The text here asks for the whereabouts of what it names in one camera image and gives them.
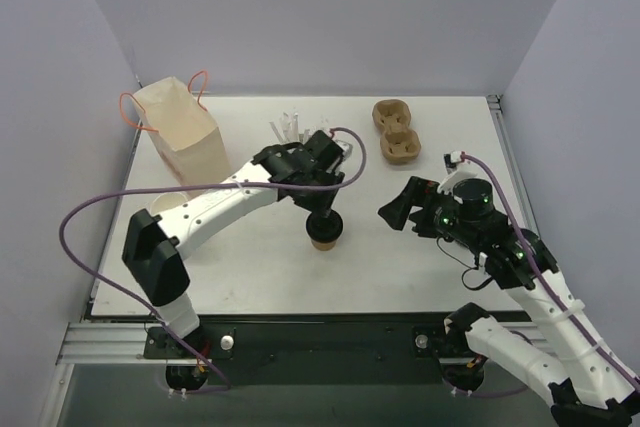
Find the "black plastic cup lid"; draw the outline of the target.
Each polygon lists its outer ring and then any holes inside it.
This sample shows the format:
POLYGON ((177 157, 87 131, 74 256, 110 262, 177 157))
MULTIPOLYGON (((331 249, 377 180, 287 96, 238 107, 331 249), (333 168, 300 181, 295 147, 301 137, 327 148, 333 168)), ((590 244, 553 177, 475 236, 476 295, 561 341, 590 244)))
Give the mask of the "black plastic cup lid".
POLYGON ((326 216, 311 213, 305 224, 310 239, 323 244, 337 241, 342 235, 343 227, 342 217, 334 210, 331 210, 326 216))

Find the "beige paper takeout bag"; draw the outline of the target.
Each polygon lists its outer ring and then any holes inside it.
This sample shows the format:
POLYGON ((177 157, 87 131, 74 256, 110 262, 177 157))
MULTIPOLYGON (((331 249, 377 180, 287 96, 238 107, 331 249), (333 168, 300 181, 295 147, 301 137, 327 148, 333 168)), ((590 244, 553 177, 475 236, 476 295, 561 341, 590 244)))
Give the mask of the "beige paper takeout bag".
POLYGON ((148 134, 160 159, 183 187, 220 183, 232 174, 219 125, 191 85, 167 77, 137 92, 125 92, 119 102, 130 99, 138 116, 121 117, 148 134))

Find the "brown paper coffee cup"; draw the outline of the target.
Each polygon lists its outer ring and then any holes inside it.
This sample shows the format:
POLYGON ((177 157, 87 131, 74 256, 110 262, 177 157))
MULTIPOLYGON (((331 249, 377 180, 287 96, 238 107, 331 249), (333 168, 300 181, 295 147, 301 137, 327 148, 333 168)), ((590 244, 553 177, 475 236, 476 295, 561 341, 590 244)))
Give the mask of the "brown paper coffee cup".
POLYGON ((333 239, 331 241, 320 241, 316 239, 311 240, 312 246, 321 252, 326 252, 332 250, 336 246, 337 240, 333 239))

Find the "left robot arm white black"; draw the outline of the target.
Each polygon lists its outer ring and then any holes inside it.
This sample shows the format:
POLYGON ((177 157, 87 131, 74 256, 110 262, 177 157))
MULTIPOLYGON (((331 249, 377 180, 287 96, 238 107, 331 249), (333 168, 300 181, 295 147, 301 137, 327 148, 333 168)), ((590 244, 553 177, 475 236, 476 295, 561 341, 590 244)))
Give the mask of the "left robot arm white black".
POLYGON ((263 148, 218 189, 151 214, 142 209, 129 220, 122 260, 160 318, 171 328, 167 345, 190 358, 207 344, 187 289, 184 261, 202 244, 247 214, 286 197, 308 211, 305 228, 312 245, 332 249, 343 232, 333 210, 335 185, 344 174, 347 148, 323 131, 306 142, 263 148))

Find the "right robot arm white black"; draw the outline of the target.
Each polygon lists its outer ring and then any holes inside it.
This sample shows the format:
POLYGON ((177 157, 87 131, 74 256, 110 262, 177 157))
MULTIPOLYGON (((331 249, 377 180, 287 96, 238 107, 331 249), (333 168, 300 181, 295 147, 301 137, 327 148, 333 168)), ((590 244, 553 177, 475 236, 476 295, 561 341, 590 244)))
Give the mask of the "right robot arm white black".
POLYGON ((470 302, 444 320, 443 341, 457 355, 489 359, 525 383, 560 426, 628 426, 639 412, 639 378, 617 360, 568 289, 556 260, 532 231, 516 231, 479 178, 451 190, 412 177, 379 216, 394 230, 413 222, 424 238, 455 242, 527 313, 552 348, 546 354, 470 302))

